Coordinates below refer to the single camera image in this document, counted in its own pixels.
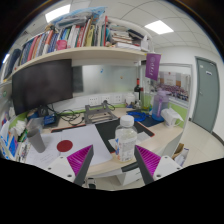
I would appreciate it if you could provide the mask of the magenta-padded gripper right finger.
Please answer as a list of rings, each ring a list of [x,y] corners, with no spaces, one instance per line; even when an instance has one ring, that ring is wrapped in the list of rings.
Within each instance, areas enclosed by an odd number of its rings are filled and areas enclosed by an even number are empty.
[[[135,146],[134,156],[146,185],[182,169],[169,156],[160,157],[138,145]]]

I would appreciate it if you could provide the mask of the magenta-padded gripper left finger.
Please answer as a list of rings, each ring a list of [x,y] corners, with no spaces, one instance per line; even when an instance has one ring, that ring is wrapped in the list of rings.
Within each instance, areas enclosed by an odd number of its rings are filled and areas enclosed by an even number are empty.
[[[82,186],[93,155],[92,145],[84,147],[68,157],[59,156],[46,168],[46,171]]]

